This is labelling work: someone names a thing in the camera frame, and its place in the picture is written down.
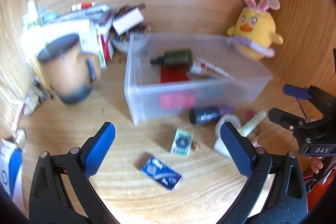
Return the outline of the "person's right hand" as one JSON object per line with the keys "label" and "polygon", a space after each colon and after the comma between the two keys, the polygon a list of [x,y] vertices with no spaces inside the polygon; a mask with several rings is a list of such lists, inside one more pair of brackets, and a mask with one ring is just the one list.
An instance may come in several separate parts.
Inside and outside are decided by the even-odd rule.
{"label": "person's right hand", "polygon": [[319,170],[322,169],[323,162],[322,157],[312,157],[310,161],[310,168],[313,173],[317,174],[319,173]]}

